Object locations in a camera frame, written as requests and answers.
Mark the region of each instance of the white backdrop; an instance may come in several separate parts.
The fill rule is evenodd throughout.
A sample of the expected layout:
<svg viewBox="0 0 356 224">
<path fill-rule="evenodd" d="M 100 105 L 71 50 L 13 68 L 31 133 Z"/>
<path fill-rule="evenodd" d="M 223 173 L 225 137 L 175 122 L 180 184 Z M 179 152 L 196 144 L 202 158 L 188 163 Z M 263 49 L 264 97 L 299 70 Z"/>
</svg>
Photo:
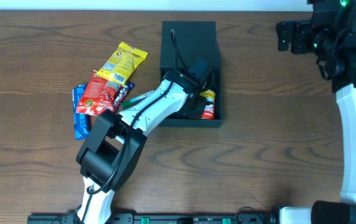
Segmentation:
<svg viewBox="0 0 356 224">
<path fill-rule="evenodd" d="M 0 0 L 0 9 L 312 11 L 306 0 Z"/>
</svg>

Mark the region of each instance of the yellow snack bag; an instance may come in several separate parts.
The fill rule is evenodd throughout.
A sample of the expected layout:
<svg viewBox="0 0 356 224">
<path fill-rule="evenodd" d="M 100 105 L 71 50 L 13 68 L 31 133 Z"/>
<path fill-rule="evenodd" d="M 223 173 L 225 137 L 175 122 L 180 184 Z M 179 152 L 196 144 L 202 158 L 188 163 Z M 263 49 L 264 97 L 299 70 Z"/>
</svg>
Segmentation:
<svg viewBox="0 0 356 224">
<path fill-rule="evenodd" d="M 147 52 L 122 42 L 96 74 L 107 80 L 124 85 L 129 76 L 145 60 L 147 55 Z"/>
</svg>

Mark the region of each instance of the table surface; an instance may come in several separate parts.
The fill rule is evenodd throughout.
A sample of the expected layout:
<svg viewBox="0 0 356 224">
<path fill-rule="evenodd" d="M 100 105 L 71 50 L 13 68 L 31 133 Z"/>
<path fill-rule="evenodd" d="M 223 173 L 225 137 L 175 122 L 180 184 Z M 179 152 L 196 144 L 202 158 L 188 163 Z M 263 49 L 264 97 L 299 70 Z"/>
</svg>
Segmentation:
<svg viewBox="0 0 356 224">
<path fill-rule="evenodd" d="M 72 88 L 121 41 L 149 52 L 137 96 L 159 84 L 163 20 L 216 21 L 220 128 L 156 128 L 113 211 L 234 213 L 338 201 L 342 127 L 312 54 L 278 52 L 275 24 L 301 12 L 0 11 L 0 223 L 82 202 Z"/>
</svg>

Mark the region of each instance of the blue snack package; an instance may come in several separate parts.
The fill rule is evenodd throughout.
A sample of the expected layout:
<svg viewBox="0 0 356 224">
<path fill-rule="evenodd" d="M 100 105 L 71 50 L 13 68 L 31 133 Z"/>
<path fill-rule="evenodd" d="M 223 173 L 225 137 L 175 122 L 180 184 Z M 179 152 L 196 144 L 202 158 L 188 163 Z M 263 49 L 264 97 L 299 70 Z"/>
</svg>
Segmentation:
<svg viewBox="0 0 356 224">
<path fill-rule="evenodd" d="M 73 89 L 74 134 L 77 140 L 85 139 L 90 133 L 90 115 L 76 113 L 77 104 L 84 94 L 87 84 Z"/>
</svg>

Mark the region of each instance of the open box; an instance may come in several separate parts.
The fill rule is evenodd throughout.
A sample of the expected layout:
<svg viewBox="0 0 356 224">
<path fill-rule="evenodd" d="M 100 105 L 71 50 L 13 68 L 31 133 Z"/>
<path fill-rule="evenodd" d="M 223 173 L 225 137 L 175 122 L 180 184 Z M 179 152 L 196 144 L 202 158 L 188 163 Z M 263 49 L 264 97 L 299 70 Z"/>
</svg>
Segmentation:
<svg viewBox="0 0 356 224">
<path fill-rule="evenodd" d="M 163 127 L 217 128 L 222 124 L 223 98 L 221 58 L 216 38 L 215 22 L 163 21 L 160 57 L 161 78 L 166 72 L 174 70 L 175 49 L 171 42 L 171 29 L 176 32 L 178 50 L 188 67 L 198 59 L 206 61 L 211 66 L 212 72 L 215 74 L 211 88 L 215 92 L 215 117 L 214 119 L 184 119 L 172 114 L 159 125 Z M 178 70 L 183 69 L 180 60 L 178 60 L 177 68 Z"/>
</svg>

